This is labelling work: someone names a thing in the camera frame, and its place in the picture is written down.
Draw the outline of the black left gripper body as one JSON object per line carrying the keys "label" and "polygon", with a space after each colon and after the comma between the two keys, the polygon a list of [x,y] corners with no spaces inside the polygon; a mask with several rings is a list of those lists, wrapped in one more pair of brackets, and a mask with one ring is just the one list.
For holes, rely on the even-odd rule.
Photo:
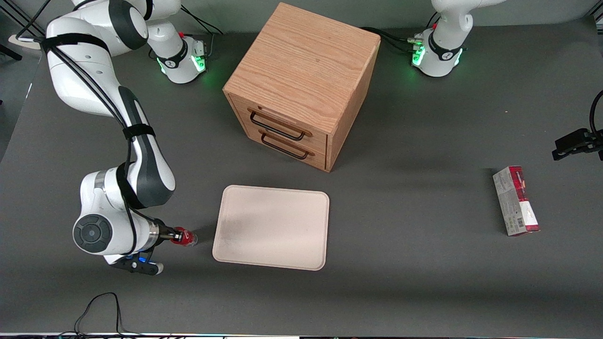
{"label": "black left gripper body", "polygon": [[603,161],[603,135],[602,131],[591,132],[586,128],[577,129],[555,141],[556,149],[552,151],[554,161],[559,161],[567,156],[580,153],[597,153]]}

